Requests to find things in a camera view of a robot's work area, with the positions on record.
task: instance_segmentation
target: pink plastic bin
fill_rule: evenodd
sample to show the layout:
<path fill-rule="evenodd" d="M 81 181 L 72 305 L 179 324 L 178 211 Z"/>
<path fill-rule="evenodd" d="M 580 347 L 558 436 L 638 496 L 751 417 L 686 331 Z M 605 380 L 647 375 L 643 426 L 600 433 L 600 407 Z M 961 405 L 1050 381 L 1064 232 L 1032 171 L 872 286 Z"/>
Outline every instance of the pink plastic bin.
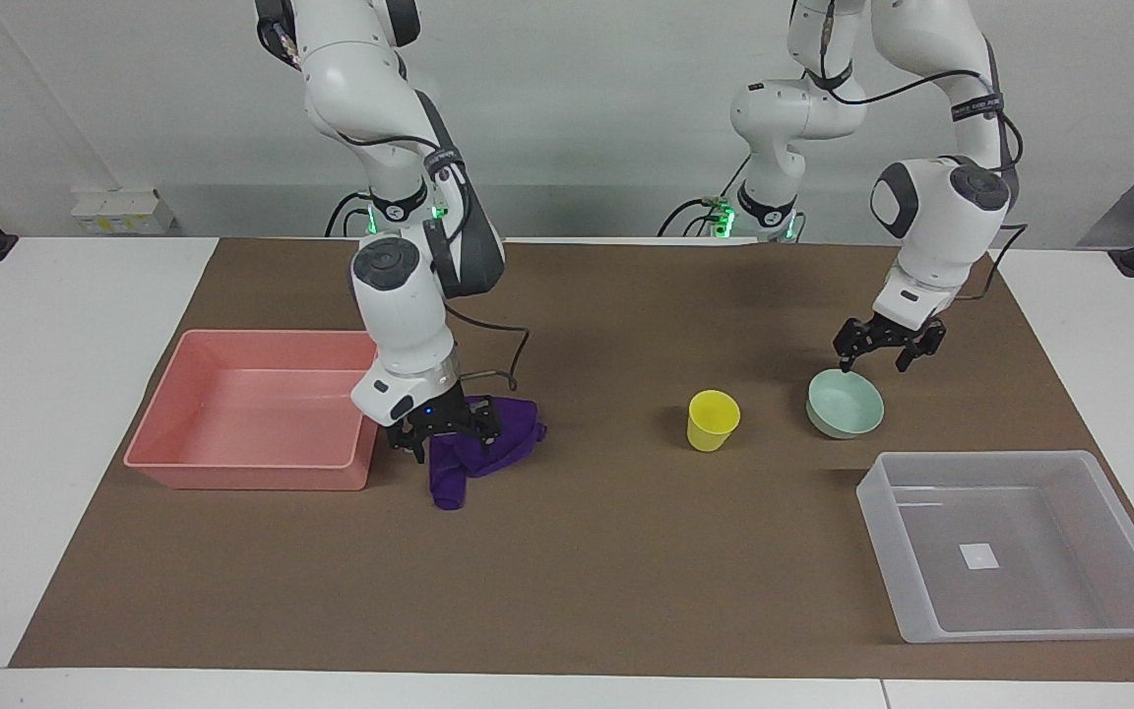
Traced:
<path fill-rule="evenodd" d="M 365 332 L 185 332 L 125 464 L 172 489 L 363 489 L 379 427 L 349 393 L 373 362 Z"/>

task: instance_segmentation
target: green led light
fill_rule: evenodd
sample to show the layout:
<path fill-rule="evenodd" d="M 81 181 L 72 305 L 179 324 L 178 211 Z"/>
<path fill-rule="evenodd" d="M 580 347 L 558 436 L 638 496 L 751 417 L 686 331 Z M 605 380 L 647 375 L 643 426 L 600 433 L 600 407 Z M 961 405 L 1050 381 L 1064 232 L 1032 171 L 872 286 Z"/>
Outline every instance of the green led light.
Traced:
<path fill-rule="evenodd" d="M 807 214 L 802 212 L 795 212 L 795 216 L 790 219 L 790 225 L 787 226 L 787 233 L 781 237 L 784 243 L 798 243 L 802 236 L 802 229 L 807 225 Z"/>
<path fill-rule="evenodd" d="M 737 220 L 737 214 L 734 212 L 734 208 L 729 205 L 722 205 L 720 210 L 721 214 L 716 217 L 716 236 L 728 238 L 734 234 L 734 221 Z"/>

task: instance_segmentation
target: plastic cup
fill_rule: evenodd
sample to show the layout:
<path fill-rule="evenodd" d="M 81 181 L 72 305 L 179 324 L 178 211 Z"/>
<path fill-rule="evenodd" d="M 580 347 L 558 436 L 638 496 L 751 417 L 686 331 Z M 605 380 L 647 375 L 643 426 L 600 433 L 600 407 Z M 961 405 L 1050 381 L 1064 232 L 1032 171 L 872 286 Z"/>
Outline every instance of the plastic cup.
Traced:
<path fill-rule="evenodd" d="M 723 391 L 699 391 L 689 399 L 689 445 L 702 453 L 719 450 L 743 421 L 737 400 Z"/>
<path fill-rule="evenodd" d="M 846 440 L 868 434 L 881 425 L 885 413 L 882 395 L 858 373 L 828 370 L 807 385 L 807 417 L 828 437 Z"/>

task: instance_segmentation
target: brown paper mat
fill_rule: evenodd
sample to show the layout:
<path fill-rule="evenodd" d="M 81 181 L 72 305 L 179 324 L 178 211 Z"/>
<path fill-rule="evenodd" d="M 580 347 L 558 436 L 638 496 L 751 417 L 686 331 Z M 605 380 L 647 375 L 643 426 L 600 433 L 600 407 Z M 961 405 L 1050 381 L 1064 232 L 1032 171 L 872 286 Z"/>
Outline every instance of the brown paper mat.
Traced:
<path fill-rule="evenodd" d="M 358 328 L 350 250 L 221 242 L 179 332 Z M 907 375 L 863 361 L 879 431 L 816 434 L 802 393 L 894 255 L 511 246 L 458 306 L 535 329 L 530 461 L 446 513 L 383 445 L 361 493 L 175 492 L 119 451 L 11 665 L 1134 682 L 1134 640 L 899 640 L 854 495 L 879 453 L 1097 448 L 1002 282 Z M 468 369 L 516 345 L 455 332 Z M 684 441 L 706 387 L 743 407 L 714 455 Z"/>

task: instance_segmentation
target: purple cloth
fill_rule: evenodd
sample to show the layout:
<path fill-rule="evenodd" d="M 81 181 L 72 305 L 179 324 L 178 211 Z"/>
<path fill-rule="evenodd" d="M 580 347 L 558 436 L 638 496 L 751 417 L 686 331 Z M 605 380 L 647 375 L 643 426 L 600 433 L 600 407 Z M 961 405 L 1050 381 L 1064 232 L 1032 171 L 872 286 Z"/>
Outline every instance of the purple cloth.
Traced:
<path fill-rule="evenodd" d="M 468 400 L 479 400 L 475 396 Z M 429 487 L 441 510 L 460 510 L 466 504 L 466 479 L 513 466 L 532 455 L 532 449 L 545 439 L 536 405 L 532 400 L 493 398 L 492 405 L 501 422 L 501 436 L 484 451 L 481 441 L 464 436 L 440 436 L 431 439 Z"/>

